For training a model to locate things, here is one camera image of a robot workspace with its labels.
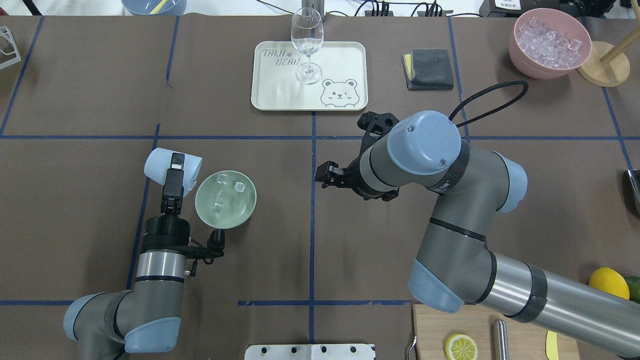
brown table surface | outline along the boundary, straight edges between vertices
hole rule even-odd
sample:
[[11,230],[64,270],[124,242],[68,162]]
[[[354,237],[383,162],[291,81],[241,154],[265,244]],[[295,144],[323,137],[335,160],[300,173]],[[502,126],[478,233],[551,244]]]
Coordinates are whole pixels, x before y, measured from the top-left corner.
[[[249,344],[308,342],[374,343],[378,359],[403,357],[415,302],[406,284],[436,195],[410,184],[392,202],[364,202],[312,181],[326,160],[347,165],[362,132],[359,113],[252,107],[253,50],[288,41],[290,21],[0,17],[23,56],[0,70],[1,359],[73,358],[67,306],[130,285],[143,221],[159,210],[161,187],[143,174],[154,146],[203,157],[200,181],[243,172],[259,195],[251,219],[227,231],[225,257],[188,279],[177,348],[132,359],[242,359]],[[521,101],[463,132],[529,176],[519,207],[495,218],[489,247],[580,282],[599,266],[640,275],[640,220],[620,186],[640,166],[640,46],[627,51],[632,73],[618,88],[576,72],[533,80],[508,58],[513,23],[330,15],[324,27],[326,40],[367,50],[365,111],[449,114],[490,85],[529,80]],[[587,25],[616,43],[636,23]],[[400,56],[430,47],[451,52],[456,87],[409,92]],[[516,91],[470,104],[467,118]],[[204,241],[211,229],[193,199],[182,216]],[[579,348],[583,360],[617,359]]]

blue bowl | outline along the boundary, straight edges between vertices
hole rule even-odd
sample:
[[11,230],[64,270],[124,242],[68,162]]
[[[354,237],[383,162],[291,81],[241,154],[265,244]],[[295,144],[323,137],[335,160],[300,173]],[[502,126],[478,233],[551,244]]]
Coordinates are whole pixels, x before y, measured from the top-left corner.
[[[124,7],[129,10],[133,15],[151,15],[149,14],[153,10],[158,1],[155,0],[122,0]],[[159,13],[153,15],[170,15],[178,16],[184,15],[184,10],[187,7],[187,0],[168,0],[164,4],[163,9]]]

lime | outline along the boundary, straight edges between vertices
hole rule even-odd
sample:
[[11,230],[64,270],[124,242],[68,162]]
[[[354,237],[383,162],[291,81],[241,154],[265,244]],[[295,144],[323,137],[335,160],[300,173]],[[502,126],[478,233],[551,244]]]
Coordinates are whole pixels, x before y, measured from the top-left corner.
[[629,286],[625,278],[612,268],[603,267],[594,271],[589,278],[589,286],[623,299],[629,299]]
[[629,286],[629,300],[640,302],[640,276],[628,276],[625,281]]
[[445,342],[444,352],[449,360],[476,360],[478,346],[467,335],[453,334]]

wooden cutting board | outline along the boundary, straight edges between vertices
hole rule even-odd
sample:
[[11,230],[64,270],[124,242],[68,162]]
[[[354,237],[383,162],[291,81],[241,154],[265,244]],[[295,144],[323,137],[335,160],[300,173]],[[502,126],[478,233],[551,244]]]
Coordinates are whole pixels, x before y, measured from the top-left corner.
[[[465,305],[455,314],[443,313],[427,305],[413,306],[413,328],[418,337],[419,360],[446,360],[444,343],[452,334],[469,335],[478,346],[477,360],[493,360],[493,328],[496,319],[507,325],[509,358],[546,360],[547,330],[531,323],[519,323],[484,306]],[[573,338],[557,335],[560,360],[580,360]]]

wine glass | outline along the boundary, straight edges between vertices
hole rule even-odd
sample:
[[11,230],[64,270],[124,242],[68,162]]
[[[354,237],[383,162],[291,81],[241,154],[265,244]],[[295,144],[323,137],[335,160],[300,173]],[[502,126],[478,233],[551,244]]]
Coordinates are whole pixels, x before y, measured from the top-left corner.
[[291,42],[308,60],[296,69],[296,77],[303,84],[313,84],[320,80],[320,67],[311,62],[311,54],[320,50],[324,40],[324,29],[320,13],[314,8],[302,8],[293,14],[291,21]]

